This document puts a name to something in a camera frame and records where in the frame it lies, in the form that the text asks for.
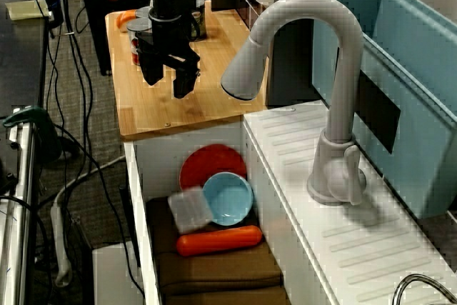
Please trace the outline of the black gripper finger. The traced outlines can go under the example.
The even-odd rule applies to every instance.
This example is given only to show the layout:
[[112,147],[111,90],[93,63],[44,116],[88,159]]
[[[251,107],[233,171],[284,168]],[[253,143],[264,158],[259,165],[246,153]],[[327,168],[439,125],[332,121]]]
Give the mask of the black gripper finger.
[[175,72],[173,80],[174,96],[177,99],[184,98],[187,94],[194,90],[197,77],[200,75],[200,70],[197,67],[180,68]]
[[144,80],[149,86],[157,84],[164,77],[164,65],[158,54],[139,49],[139,63]]

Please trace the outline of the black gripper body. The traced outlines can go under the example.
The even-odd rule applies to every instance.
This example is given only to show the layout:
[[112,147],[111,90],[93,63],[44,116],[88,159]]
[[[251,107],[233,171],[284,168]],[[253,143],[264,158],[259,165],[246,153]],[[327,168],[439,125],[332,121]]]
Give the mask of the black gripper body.
[[148,31],[136,34],[139,49],[158,54],[164,66],[172,69],[199,68],[200,56],[190,47],[180,24],[153,23]]

